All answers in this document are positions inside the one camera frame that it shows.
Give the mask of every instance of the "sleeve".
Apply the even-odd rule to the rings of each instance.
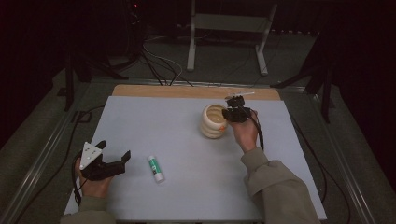
[[[106,211],[106,199],[82,197],[78,212],[65,215],[61,224],[115,224],[116,219]]]
[[[303,180],[281,161],[268,161],[261,148],[246,153],[245,184],[265,224],[320,223]]]

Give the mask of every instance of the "metal frame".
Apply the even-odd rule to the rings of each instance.
[[[352,199],[352,202],[355,204],[356,211],[358,212],[358,215],[361,218],[361,223],[375,224],[376,222],[373,213],[371,212],[366,200],[364,199],[359,183],[357,182],[355,176],[352,174],[352,171],[349,168],[343,150],[341,149],[337,140],[335,139],[332,131],[329,128],[329,125],[325,122],[325,120],[321,116],[320,99],[315,94],[313,95],[313,97],[310,98],[310,101],[318,116],[318,120],[322,126],[322,129],[325,131],[326,137],[329,139],[331,143],[331,148],[335,157],[335,161],[337,162],[337,165],[340,169],[341,176],[344,178],[344,181],[346,182],[346,187],[349,191],[349,195]]]
[[[44,169],[47,167],[47,164],[50,161],[50,158],[55,151],[55,148],[58,146],[58,143],[61,140],[62,135],[64,134],[66,126],[72,120],[73,115],[78,108],[79,102],[81,101],[88,87],[88,83],[80,83],[78,85],[77,100],[70,105],[70,109],[63,114],[61,120],[55,126],[55,129],[49,137],[47,144],[41,150],[37,159],[30,167],[29,171],[26,173],[26,176],[22,180],[14,197],[8,204],[3,215],[0,217],[0,223],[13,224],[18,215],[21,213],[23,207],[29,201],[35,185],[37,184],[40,176],[44,172]]]
[[[276,12],[277,4],[273,4],[270,14],[267,18],[260,17],[241,17],[227,15],[201,14],[195,12],[195,0],[191,0],[191,36],[189,58],[187,60],[187,71],[193,71],[195,66],[195,30],[230,30],[262,33],[262,42],[256,45],[257,61],[259,62],[260,74],[268,75],[267,65],[265,63],[264,50],[267,37],[271,30],[272,21]]]

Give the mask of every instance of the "hand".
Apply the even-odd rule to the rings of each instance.
[[[91,181],[82,176],[79,170],[79,163],[81,158],[77,159],[75,170],[79,177],[79,185],[82,186],[82,195],[88,197],[105,198],[107,196],[108,187],[114,176],[108,177],[103,180]]]
[[[255,120],[257,120],[256,114],[256,111],[251,111],[251,117]],[[233,127],[233,135],[236,142],[245,153],[257,147],[256,142],[259,132],[252,120],[248,119],[243,123],[229,122],[229,124]]]

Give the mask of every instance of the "white table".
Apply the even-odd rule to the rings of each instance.
[[[208,139],[199,131],[206,105],[226,105],[221,98],[243,91],[255,92],[246,96],[246,106],[259,111],[267,157],[282,160],[306,183],[318,217],[325,219],[287,108],[276,91],[259,89],[117,87],[92,139],[93,144],[106,140],[104,161],[118,161],[127,150],[132,152],[126,173],[113,179],[108,211],[118,220],[135,222],[260,220],[243,183],[246,168],[232,130],[220,139]],[[200,98],[203,95],[212,97]],[[163,169],[165,181],[160,185],[150,171],[150,155],[157,156]],[[65,212],[77,209],[72,194]]]

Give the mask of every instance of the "gray floor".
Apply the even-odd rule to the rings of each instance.
[[[221,41],[216,38],[211,41],[199,40],[195,70],[191,73],[184,71],[187,65],[188,38],[154,38],[145,46],[152,54],[180,64],[183,69],[182,77],[193,85],[266,88],[270,84],[296,75],[314,41],[315,38],[311,36],[270,34],[264,51],[269,70],[267,77],[261,77],[259,74],[252,48],[254,43],[251,41],[231,40],[229,41],[231,43],[226,43],[226,38],[222,38]],[[171,62],[170,64],[178,69],[177,65]],[[169,83],[173,74],[158,65],[155,66],[162,76],[168,77]],[[59,88],[64,86],[64,72],[54,78],[55,86],[52,91],[0,151],[1,215],[5,213],[26,173],[43,148],[56,143],[44,172],[36,181],[32,195],[50,179],[62,163],[74,125],[69,121],[75,110],[88,110],[104,105],[107,96],[119,83],[158,85],[143,61],[121,74],[130,77],[130,80],[117,81],[99,75],[92,80],[92,83],[77,83],[76,103],[69,114],[64,112],[64,98],[56,96]],[[351,213],[349,223],[396,223],[395,194],[380,171],[371,149],[347,110],[339,91],[336,87],[332,87],[331,124],[325,124],[318,115],[317,97],[302,93],[306,82],[307,79],[296,82],[292,87],[280,91],[280,95],[320,162],[335,180],[333,181],[326,174],[327,193],[323,205],[328,220],[322,223],[347,223],[347,203]],[[181,79],[176,84],[188,85]],[[72,188],[69,174],[72,157],[81,148],[83,142],[91,140],[101,112],[101,109],[93,111],[91,122],[78,125],[73,135],[72,150],[68,155],[66,166],[28,207],[19,223],[59,222]],[[67,121],[64,129],[61,129],[59,136],[52,135],[54,131],[60,130],[57,124],[62,120]],[[325,179],[318,162],[308,150],[303,137],[300,134],[298,136],[319,195],[323,196]],[[345,193],[347,202],[337,185]]]

